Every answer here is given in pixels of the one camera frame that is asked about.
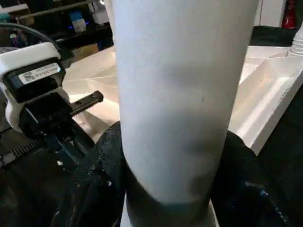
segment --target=black cable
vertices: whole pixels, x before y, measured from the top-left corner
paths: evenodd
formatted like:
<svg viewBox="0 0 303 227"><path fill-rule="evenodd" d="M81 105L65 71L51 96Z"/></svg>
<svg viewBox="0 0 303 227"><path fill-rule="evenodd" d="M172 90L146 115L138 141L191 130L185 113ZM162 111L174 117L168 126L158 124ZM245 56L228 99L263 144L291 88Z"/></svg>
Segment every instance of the black cable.
<svg viewBox="0 0 303 227"><path fill-rule="evenodd" d="M10 30L17 29L17 30L20 30L20 31L28 32L30 34L38 36L42 41L52 43L58 51L60 50L60 47L58 46L58 44L55 40L51 39L47 35L39 32L35 29L32 29L30 27L20 25L20 24L15 24L15 23L0 23L0 29L10 29Z"/></svg>

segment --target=red fire extinguisher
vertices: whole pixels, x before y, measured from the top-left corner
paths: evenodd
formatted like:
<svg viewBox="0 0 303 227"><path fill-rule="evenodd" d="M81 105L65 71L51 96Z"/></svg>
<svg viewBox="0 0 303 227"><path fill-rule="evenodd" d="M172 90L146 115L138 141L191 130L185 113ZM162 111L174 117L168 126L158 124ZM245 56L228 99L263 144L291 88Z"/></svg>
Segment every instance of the red fire extinguisher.
<svg viewBox="0 0 303 227"><path fill-rule="evenodd" d="M282 28L295 29L297 21L295 18L296 0L287 0L284 18L282 21Z"/></svg>

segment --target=white pipe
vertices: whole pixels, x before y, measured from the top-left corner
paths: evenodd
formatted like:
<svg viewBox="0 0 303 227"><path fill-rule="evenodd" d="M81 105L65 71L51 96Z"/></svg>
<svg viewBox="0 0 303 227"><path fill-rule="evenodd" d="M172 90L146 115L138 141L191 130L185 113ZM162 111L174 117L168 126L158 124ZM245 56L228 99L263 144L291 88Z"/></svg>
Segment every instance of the white pipe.
<svg viewBox="0 0 303 227"><path fill-rule="evenodd" d="M257 3L113 0L123 149L134 176L121 227L209 225Z"/></svg>
<svg viewBox="0 0 303 227"><path fill-rule="evenodd" d="M288 51L288 56L303 55L303 23L299 31L295 34L293 44Z"/></svg>

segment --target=black fabric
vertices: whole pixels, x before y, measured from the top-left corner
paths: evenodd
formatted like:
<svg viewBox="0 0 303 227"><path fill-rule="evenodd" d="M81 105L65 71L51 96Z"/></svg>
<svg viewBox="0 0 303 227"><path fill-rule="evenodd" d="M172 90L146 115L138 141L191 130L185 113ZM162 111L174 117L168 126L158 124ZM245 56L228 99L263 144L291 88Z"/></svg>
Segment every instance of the black fabric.
<svg viewBox="0 0 303 227"><path fill-rule="evenodd" d="M284 193L237 135L228 132L212 202L220 227L292 227Z"/></svg>
<svg viewBox="0 0 303 227"><path fill-rule="evenodd" d="M117 122L74 171L52 227L114 225L123 208L124 169L120 122Z"/></svg>
<svg viewBox="0 0 303 227"><path fill-rule="evenodd" d="M303 226L303 87L261 150L258 160L277 182L296 218Z"/></svg>

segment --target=sticker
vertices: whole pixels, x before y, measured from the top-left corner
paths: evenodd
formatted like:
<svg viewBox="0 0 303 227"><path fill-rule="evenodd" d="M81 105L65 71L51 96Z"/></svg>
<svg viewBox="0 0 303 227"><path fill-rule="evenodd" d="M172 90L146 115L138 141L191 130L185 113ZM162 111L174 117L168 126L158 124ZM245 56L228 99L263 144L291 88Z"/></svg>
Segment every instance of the sticker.
<svg viewBox="0 0 303 227"><path fill-rule="evenodd" d="M22 73L18 77L22 81L23 84L29 84L29 83L35 82L36 80L51 76L60 71L61 71L60 66L57 63L52 63L49 65L40 67L38 69Z"/></svg>

